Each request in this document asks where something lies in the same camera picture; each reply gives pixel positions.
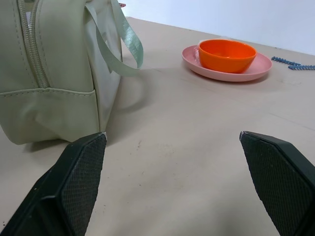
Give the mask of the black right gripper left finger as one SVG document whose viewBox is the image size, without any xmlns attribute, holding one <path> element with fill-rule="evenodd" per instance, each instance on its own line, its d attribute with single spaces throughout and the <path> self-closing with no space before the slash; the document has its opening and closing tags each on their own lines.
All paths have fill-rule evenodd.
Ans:
<svg viewBox="0 0 315 236">
<path fill-rule="evenodd" d="M 23 199 L 2 236 L 83 236 L 98 195 L 107 137 L 104 132 L 66 146 Z"/>
</svg>

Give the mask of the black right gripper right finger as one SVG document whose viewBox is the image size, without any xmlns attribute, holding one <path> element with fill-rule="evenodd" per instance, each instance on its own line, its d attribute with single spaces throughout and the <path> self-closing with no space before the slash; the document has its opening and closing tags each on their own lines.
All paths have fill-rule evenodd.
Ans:
<svg viewBox="0 0 315 236">
<path fill-rule="evenodd" d="M 315 167 L 291 143 L 242 131 L 239 136 L 251 178 L 282 236 L 315 234 Z"/>
</svg>

